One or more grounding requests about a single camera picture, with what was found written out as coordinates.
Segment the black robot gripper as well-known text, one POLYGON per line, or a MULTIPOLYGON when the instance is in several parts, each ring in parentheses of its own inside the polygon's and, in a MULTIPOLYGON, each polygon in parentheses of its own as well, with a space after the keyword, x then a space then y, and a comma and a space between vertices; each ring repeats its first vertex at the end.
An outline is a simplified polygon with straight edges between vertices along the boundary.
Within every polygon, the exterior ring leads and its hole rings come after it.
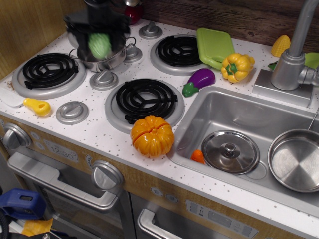
POLYGON ((107 3, 87 3, 84 10, 64 17, 67 29, 74 33, 79 47, 89 51, 91 33, 110 35, 112 52, 119 52, 125 45, 124 34, 130 33, 130 18, 113 11, 107 3))

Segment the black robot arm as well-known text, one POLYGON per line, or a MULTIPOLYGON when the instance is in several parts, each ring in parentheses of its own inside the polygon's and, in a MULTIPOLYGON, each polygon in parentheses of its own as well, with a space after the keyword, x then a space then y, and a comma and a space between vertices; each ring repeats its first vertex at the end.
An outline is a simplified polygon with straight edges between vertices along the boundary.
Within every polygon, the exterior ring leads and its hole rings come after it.
POLYGON ((86 9, 66 15, 67 32, 78 45, 88 49, 89 35, 104 33, 109 36, 112 50, 116 50, 125 34, 130 33, 130 18, 110 8, 110 0, 86 0, 86 9))

